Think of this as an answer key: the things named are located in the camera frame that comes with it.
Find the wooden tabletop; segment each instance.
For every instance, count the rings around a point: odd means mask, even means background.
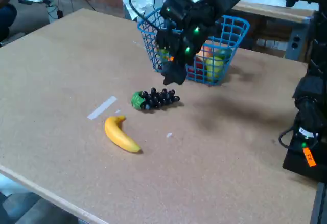
[[[313,10],[293,9],[248,2],[239,2],[233,9],[295,23],[308,23],[314,12]]]
[[[1,48],[0,172],[90,223],[309,223],[316,183],[277,142],[306,66],[239,49],[221,86],[171,85],[180,106],[144,114],[130,98],[162,76],[134,42],[135,23],[80,10]],[[106,137],[118,109],[143,155]]]

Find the green led light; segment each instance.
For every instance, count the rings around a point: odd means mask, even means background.
[[[195,29],[194,29],[194,33],[199,33],[199,31],[200,31],[200,27],[196,27]]]

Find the blue wire basket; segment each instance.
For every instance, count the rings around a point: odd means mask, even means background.
[[[155,26],[164,29],[164,18],[158,8],[150,13],[146,19]],[[211,36],[202,46],[201,51],[194,57],[193,65],[186,65],[187,79],[208,85],[217,85],[225,76],[225,73],[233,59],[237,48],[250,28],[248,21],[232,17],[222,16],[216,21],[219,35]],[[157,30],[142,20],[137,24],[141,31],[143,41],[153,68],[161,72],[162,63],[171,61],[173,58],[166,50],[157,49],[155,37]]]

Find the yellow banana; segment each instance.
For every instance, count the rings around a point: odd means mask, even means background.
[[[141,152],[141,148],[118,127],[125,120],[125,116],[112,116],[107,118],[104,130],[107,136],[120,148],[133,153]]]

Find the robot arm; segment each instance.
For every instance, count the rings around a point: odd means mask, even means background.
[[[185,65],[192,65],[209,36],[217,31],[215,24],[222,15],[231,10],[240,0],[166,0],[160,11],[166,29],[158,30],[156,43],[166,49],[174,61],[164,66],[164,84],[182,84],[186,78]]]
[[[183,84],[186,78],[185,65],[194,63],[209,36],[215,35],[215,21],[226,14],[240,0],[166,0],[160,11],[165,19],[165,28],[157,30],[158,48],[169,51],[174,57],[163,65],[163,83]],[[292,7],[296,1],[286,0]],[[283,167],[293,172],[327,183],[327,0],[302,0],[319,3],[316,13],[315,32],[307,73],[300,80],[293,98],[298,113],[294,124],[283,132],[279,142],[288,149]],[[282,142],[285,134],[292,132],[289,145]],[[312,150],[316,160],[314,167],[308,165],[305,149]]]

